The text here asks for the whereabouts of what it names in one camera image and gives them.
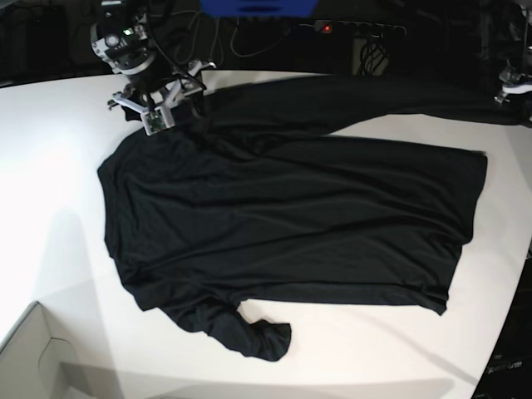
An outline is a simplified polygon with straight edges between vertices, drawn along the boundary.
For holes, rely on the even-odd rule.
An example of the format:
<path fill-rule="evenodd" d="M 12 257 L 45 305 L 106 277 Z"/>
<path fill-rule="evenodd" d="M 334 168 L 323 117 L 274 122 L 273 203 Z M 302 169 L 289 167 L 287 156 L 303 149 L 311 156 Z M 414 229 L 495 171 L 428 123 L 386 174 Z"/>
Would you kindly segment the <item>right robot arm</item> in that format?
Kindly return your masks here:
<path fill-rule="evenodd" d="M 141 122 L 147 135 L 173 128 L 174 109 L 181 103 L 190 106 L 193 116 L 204 117 L 207 86 L 201 73 L 216 68 L 213 62 L 177 58 L 189 28 L 168 29 L 169 44 L 156 36 L 178 15 L 174 8 L 174 1 L 103 1 L 91 28 L 94 54 L 127 79 L 124 88 L 111 95 L 107 108 L 121 108 L 125 119 Z"/>

